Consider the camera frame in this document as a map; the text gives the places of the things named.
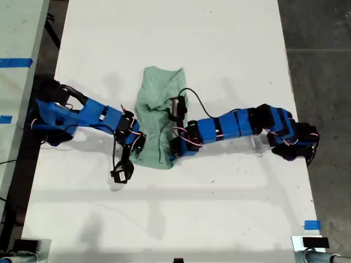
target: cable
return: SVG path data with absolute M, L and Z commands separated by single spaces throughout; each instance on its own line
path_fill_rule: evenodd
M 12 162 L 18 162 L 18 161 L 26 161 L 26 160 L 36 160 L 37 158 L 25 158 L 25 159 L 15 159 L 15 160 L 9 160 L 9 161 L 5 161 L 5 162 L 1 162 L 1 164 L 4 164 L 4 163 L 12 163 Z
M 14 207 L 17 207 L 17 208 L 20 208 L 20 209 L 22 209 L 22 210 L 24 210 L 24 211 L 27 211 L 26 208 L 20 206 L 19 204 L 15 204 L 15 203 L 13 203 L 13 202 L 11 202 L 11 201 L 5 199 L 5 198 L 0 197 L 0 200 L 4 201 L 5 203 L 9 203 L 9 204 L 13 205 Z
M 35 118 L 34 120 L 32 120 L 31 122 L 31 129 L 33 129 L 33 123 L 37 120 L 37 118 Z
M 212 118 L 212 119 L 215 118 L 215 117 L 212 117 L 210 114 L 208 114 L 208 112 L 206 111 L 204 105 L 202 104 L 202 101 L 200 100 L 198 94 L 197 94 L 194 90 L 192 90 L 192 89 L 190 89 L 190 88 L 184 88 L 184 89 L 182 89 L 182 90 L 178 93 L 178 97 L 179 97 L 180 94 L 181 94 L 183 91 L 185 91 L 185 90 L 190 90 L 191 92 L 193 92 L 193 93 L 195 94 L 195 96 L 197 97 L 197 99 L 199 100 L 199 103 L 201 104 L 201 107 L 203 108 L 203 111 L 206 113 L 206 115 L 208 115 L 208 116 L 209 116 L 210 118 Z
M 174 130 L 177 129 L 177 128 L 179 128 L 179 127 L 173 127 L 173 128 L 172 128 L 172 132 L 173 132 L 176 136 L 178 136 L 178 134 L 177 134 Z M 193 144 L 193 145 L 196 145 L 196 146 L 199 146 L 199 147 L 202 147 L 202 146 L 203 146 L 202 144 L 197 144 L 197 143 L 195 143 L 195 142 L 193 142 L 193 141 L 190 141 L 190 140 L 184 138 L 184 137 L 181 136 L 181 135 L 180 135 L 179 137 L 181 137 L 184 141 L 187 141 L 187 142 L 190 143 L 190 144 Z
M 134 145 L 137 142 L 137 140 L 139 140 L 140 137 L 141 137 L 141 134 L 134 140 L 132 147 L 131 147 L 131 151 L 134 149 Z

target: white table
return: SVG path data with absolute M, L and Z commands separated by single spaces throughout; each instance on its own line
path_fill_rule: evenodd
M 133 109 L 151 65 L 184 67 L 213 115 L 267 103 L 297 117 L 276 0 L 70 1 L 56 79 Z M 291 236 L 316 219 L 305 161 L 265 150 L 218 142 L 171 170 L 136 166 L 114 191 L 112 137 L 79 128 L 42 146 L 23 237 L 51 239 L 54 263 L 294 262 Z
M 0 68 L 0 162 L 17 158 L 49 0 L 0 0 L 0 58 L 31 58 L 28 68 Z M 0 165 L 0 196 L 7 197 L 16 163 Z M 0 202 L 0 215 L 4 202 Z

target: gray floor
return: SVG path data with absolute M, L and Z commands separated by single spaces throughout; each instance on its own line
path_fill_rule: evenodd
M 351 256 L 351 1 L 279 0 L 300 121 L 316 125 L 321 143 L 309 176 L 322 234 L 331 251 Z M 67 1 L 52 1 L 61 35 Z M 37 74 L 53 75 L 58 50 L 44 32 Z

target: black cable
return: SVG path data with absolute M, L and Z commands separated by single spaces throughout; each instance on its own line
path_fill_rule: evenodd
M 12 163 L 12 162 L 18 162 L 18 161 L 26 161 L 26 160 L 36 160 L 37 158 L 24 158 L 24 159 L 15 159 L 15 160 L 9 160 L 9 161 L 5 161 L 5 162 L 1 162 L 1 164 L 4 163 Z
M 198 94 L 197 94 L 194 90 L 192 90 L 192 89 L 190 89 L 190 88 L 184 88 L 184 89 L 182 89 L 182 90 L 178 93 L 178 97 L 179 97 L 180 94 L 181 94 L 183 91 L 185 91 L 185 90 L 189 90 L 189 91 L 193 92 L 193 93 L 195 94 L 195 96 L 197 97 L 197 99 L 199 100 L 199 103 L 201 104 L 201 107 L 203 108 L 203 111 L 206 113 L 206 115 L 208 115 L 208 116 L 209 116 L 210 118 L 212 118 L 212 119 L 215 118 L 215 117 L 212 117 L 210 114 L 208 114 L 208 112 L 206 111 L 204 105 L 202 104 L 202 101 L 200 100 Z
M 5 199 L 5 198 L 0 197 L 0 200 L 4 201 L 5 203 L 9 203 L 9 204 L 13 205 L 14 207 L 20 208 L 20 209 L 22 209 L 22 210 L 24 210 L 24 211 L 27 210 L 26 208 L 20 206 L 19 204 L 15 204 L 15 203 L 13 203 L 13 202 L 11 202 L 11 201 Z

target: white wire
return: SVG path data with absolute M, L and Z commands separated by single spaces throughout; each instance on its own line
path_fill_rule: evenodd
M 133 144 L 132 144 L 132 148 L 131 151 L 134 149 L 134 145 L 137 142 L 137 140 L 141 137 L 141 134 L 134 140 Z
M 33 129 L 33 123 L 37 120 L 37 118 L 35 118 L 34 120 L 32 120 L 32 123 L 31 123 L 31 130 Z

